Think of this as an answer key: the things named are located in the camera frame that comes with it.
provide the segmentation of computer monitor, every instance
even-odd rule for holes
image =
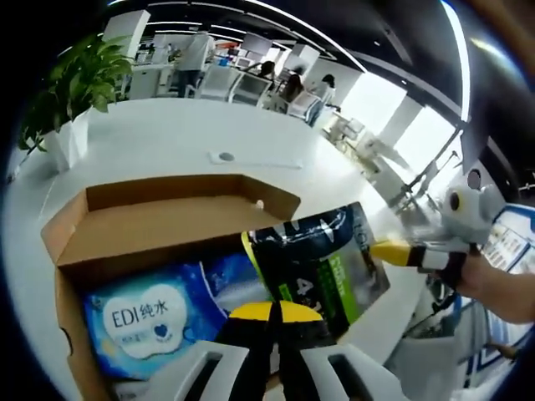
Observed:
[[[248,32],[243,38],[242,48],[265,56],[272,47],[273,41]]]
[[[252,60],[249,58],[244,57],[238,57],[236,58],[236,66],[240,69],[246,69],[247,67],[251,66]]]

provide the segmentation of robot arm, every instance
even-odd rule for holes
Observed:
[[[285,301],[239,307],[216,341],[196,343],[156,373],[143,399],[262,401],[274,343],[287,401],[407,401],[394,374],[337,345],[314,310]]]
[[[444,241],[383,241],[373,245],[370,253],[395,266],[416,266],[422,273],[435,272],[455,290],[468,253],[487,242],[494,219],[504,205],[494,185],[482,190],[468,185],[453,186],[446,192],[441,207],[441,229],[447,236]]]

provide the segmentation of white robotic hand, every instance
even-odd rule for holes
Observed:
[[[455,289],[470,249],[487,242],[494,219],[504,206],[494,185],[481,190],[468,183],[452,186],[440,210],[440,241],[427,241],[425,237],[411,243],[382,241],[374,244],[370,253],[396,266],[417,266],[422,273],[435,272]]]

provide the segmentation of green label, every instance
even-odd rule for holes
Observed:
[[[324,299],[325,313],[329,319],[336,316],[336,305],[333,302],[333,297],[336,293],[336,284],[334,283],[333,273],[328,261],[322,261],[318,268],[319,289],[322,292]]]
[[[278,286],[278,291],[281,293],[284,301],[292,301],[292,295],[290,294],[290,289],[286,284],[281,284]]]
[[[344,265],[342,265],[340,256],[333,254],[329,258],[329,265],[333,271],[336,290],[340,295],[345,316],[347,317],[349,324],[351,324],[359,318],[360,313],[359,309],[357,308],[357,303],[354,300],[349,281],[345,278]]]

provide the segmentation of woman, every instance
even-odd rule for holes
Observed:
[[[301,83],[301,75],[304,73],[303,67],[297,67],[293,74],[288,78],[286,86],[284,87],[280,97],[288,103],[292,103],[295,98],[303,91],[303,84]]]
[[[314,106],[312,106],[312,110],[310,110],[310,115],[308,117],[308,125],[310,125],[311,127],[314,127],[314,124],[316,124],[316,121],[321,115],[324,106],[330,103],[330,101],[333,99],[334,88],[334,76],[331,74],[327,74],[324,76],[318,86],[310,90],[311,94],[315,94],[321,99]]]

